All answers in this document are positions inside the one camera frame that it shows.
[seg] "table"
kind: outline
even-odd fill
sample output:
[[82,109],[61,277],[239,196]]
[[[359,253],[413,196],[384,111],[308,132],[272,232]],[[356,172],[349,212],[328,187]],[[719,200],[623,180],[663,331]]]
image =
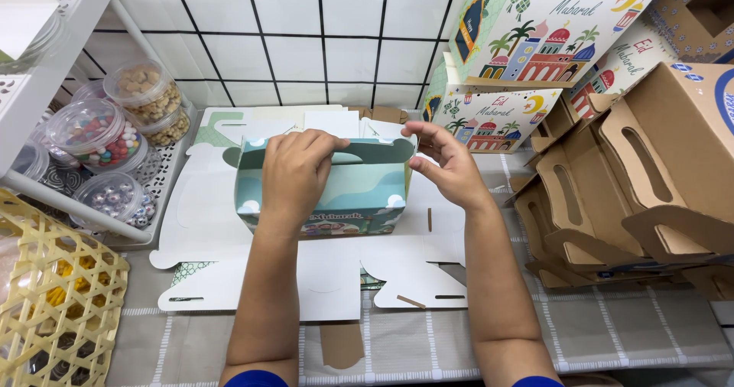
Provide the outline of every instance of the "table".
[[[512,202],[505,201],[512,194],[509,177],[531,174],[523,165],[532,154],[526,143],[512,155],[474,155],[484,183],[500,204],[520,265],[530,259],[527,238]],[[106,385],[216,387],[234,312],[161,311],[157,299],[170,287],[173,270],[153,268],[148,253],[125,254],[131,264],[128,293]],[[442,268],[462,279],[463,268]],[[529,272],[523,275],[559,372],[734,366],[709,304],[687,284],[662,289],[614,284],[550,290]],[[375,293],[362,292],[365,357],[351,368],[324,366],[318,324],[300,327],[300,385],[479,378],[466,310],[384,310],[373,306]]]

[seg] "blue sleeve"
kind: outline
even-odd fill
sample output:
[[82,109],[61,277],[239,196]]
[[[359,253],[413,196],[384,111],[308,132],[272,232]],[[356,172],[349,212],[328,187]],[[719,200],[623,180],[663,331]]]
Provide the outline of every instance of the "blue sleeve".
[[563,384],[548,377],[534,375],[518,380],[512,387],[563,387]]
[[288,387],[278,375],[265,370],[248,370],[232,377],[225,387]]

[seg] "hand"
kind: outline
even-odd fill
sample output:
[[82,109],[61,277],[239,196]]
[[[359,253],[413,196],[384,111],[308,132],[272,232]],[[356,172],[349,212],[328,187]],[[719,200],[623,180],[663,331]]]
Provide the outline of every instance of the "hand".
[[408,122],[401,134],[405,137],[417,135],[420,139],[418,151],[430,156],[440,165],[436,166],[418,156],[411,158],[408,163],[411,169],[417,170],[436,184],[446,199],[466,211],[483,209],[488,202],[493,203],[469,149],[448,130],[433,123]]
[[313,129],[270,138],[263,162],[261,222],[264,218],[286,231],[300,229],[324,192],[334,150],[348,144],[345,138]]

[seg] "person's left hand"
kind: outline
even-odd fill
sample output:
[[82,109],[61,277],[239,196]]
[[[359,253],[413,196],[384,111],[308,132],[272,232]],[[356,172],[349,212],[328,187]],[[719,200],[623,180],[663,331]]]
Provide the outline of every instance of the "person's left hand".
[[287,231],[300,229],[324,192],[334,150],[348,144],[348,139],[314,129],[270,138],[263,162],[261,222],[264,218]]

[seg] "wicker basket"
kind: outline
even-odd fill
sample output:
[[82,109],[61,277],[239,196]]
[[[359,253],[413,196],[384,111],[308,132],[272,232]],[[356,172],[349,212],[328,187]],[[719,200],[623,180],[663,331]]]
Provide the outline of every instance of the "wicker basket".
[[0,235],[20,255],[0,306],[0,387],[103,386],[128,263],[4,189]]

